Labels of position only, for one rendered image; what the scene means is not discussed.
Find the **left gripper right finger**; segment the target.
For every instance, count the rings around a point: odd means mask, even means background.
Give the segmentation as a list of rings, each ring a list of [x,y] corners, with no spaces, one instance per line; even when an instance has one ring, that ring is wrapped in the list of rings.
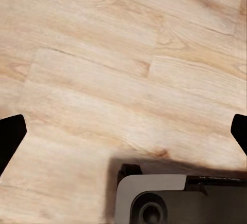
[[[231,133],[247,155],[247,116],[235,114],[231,126]]]

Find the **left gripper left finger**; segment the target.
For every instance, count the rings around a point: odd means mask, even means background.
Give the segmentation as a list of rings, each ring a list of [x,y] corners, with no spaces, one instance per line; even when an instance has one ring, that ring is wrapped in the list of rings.
[[[22,114],[0,120],[0,176],[27,133]]]

